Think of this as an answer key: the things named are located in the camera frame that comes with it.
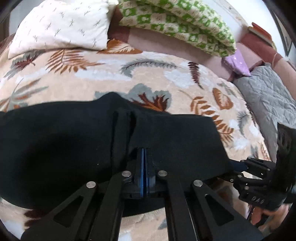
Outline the person's right hand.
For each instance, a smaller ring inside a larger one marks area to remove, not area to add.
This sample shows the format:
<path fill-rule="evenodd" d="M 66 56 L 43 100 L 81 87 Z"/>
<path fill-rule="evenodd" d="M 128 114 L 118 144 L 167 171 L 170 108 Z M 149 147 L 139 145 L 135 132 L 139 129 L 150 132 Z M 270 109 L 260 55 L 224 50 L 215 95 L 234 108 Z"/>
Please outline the person's right hand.
<path fill-rule="evenodd" d="M 274 230 L 276 230 L 281 223 L 284 221 L 285 217 L 287 216 L 288 212 L 290 210 L 289 204 L 283 204 L 277 211 L 269 211 L 262 209 L 260 207 L 255 207 L 253 210 L 253 213 L 251 215 L 251 223 L 253 225 L 256 225 L 260 222 L 263 215 L 268 216 L 268 221 L 259 226 L 258 229 L 263 234 L 270 234 Z"/>

